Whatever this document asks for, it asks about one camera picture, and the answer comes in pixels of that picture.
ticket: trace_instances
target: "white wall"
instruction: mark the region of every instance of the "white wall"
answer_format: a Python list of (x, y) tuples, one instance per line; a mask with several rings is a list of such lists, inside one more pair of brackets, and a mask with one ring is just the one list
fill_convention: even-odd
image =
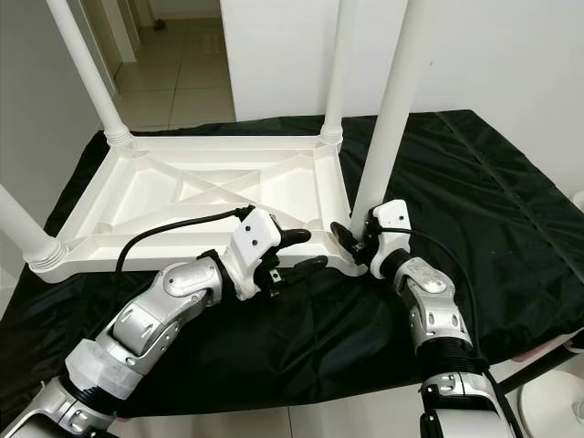
[[(471, 109), (566, 194), (584, 189), (584, 2), (440, 0), (412, 110)], [(359, 0), (347, 115), (375, 114), (405, 0)], [(237, 120), (322, 114), (337, 0), (222, 0)]]
[(206, 18), (221, 16), (219, 0), (151, 0), (156, 18)]
[[(44, 1), (0, 2), (0, 66), (0, 183), (44, 224), (99, 119)], [(23, 264), (0, 235), (0, 286)]]

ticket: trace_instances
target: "hallway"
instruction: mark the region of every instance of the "hallway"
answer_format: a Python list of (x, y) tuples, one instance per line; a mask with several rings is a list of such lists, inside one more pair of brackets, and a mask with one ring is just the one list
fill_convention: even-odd
[(141, 30), (138, 62), (115, 76), (116, 107), (131, 130), (235, 121), (220, 18), (169, 20)]

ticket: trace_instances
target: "black cloth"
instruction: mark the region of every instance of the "black cloth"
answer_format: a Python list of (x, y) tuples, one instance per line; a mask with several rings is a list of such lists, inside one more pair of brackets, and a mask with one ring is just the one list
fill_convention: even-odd
[[(276, 118), (164, 135), (313, 135), (322, 121)], [(340, 162), (351, 204), (374, 123), (374, 117), (343, 121)], [(103, 134), (96, 134), (47, 221), (51, 235), (107, 151)], [(412, 227), (442, 240), (468, 269), (492, 363), (584, 326), (584, 215), (472, 111), (410, 116), (386, 194), (393, 198), (407, 201)], [(415, 255), (453, 279), (469, 323), (467, 290), (452, 262), (415, 236), (411, 244)], [(153, 274), (124, 273), (122, 301), (147, 287)], [(3, 422), (23, 409), (40, 381), (64, 371), (64, 358), (104, 319), (113, 296), (110, 273), (49, 285), (25, 268), (0, 322)], [(205, 310), (119, 414), (321, 402), (417, 380), (407, 312), (390, 285), (326, 269), (278, 297), (226, 299)]]

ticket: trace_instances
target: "black tarp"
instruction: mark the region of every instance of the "black tarp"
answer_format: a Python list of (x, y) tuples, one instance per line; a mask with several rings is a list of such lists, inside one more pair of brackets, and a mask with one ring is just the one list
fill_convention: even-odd
[[(312, 135), (321, 117), (205, 125), (165, 135)], [(343, 121), (340, 161), (353, 203), (375, 118)], [(56, 235), (108, 151), (96, 134), (46, 229)], [(472, 111), (412, 114), (386, 199), (408, 203), (412, 226), (462, 259), (478, 298), (491, 362), (584, 326), (584, 215), (511, 143)], [(447, 273), (451, 261), (413, 237), (412, 252)], [(125, 273), (124, 299), (153, 273)], [(64, 358), (103, 318), (109, 273), (56, 285), (27, 269), (0, 322), (0, 409), (11, 420), (63, 372)], [(321, 402), (418, 379), (405, 308), (387, 283), (316, 273), (279, 297), (226, 299), (184, 328), (121, 416), (193, 414)]]

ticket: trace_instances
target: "black fabric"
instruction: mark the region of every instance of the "black fabric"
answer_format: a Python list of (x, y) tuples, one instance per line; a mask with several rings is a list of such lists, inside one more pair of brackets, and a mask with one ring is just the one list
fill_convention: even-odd
[[(278, 118), (171, 135), (312, 135), (322, 121)], [(374, 123), (373, 117), (343, 121), (340, 161), (351, 203)], [(47, 221), (50, 234), (57, 234), (107, 150), (96, 134)], [(407, 201), (414, 228), (441, 239), (467, 266), (491, 362), (584, 326), (584, 215), (472, 111), (410, 116), (386, 199), (395, 197)], [(415, 255), (457, 284), (457, 302), (470, 322), (467, 291), (452, 262), (415, 236), (411, 243)], [(152, 276), (124, 273), (122, 300), (137, 295)], [(48, 285), (24, 270), (0, 322), (3, 422), (25, 406), (40, 381), (63, 372), (67, 354), (105, 321), (113, 295), (108, 273)], [(417, 380), (406, 311), (391, 286), (327, 269), (278, 297), (226, 300), (206, 310), (119, 414), (321, 402)]]

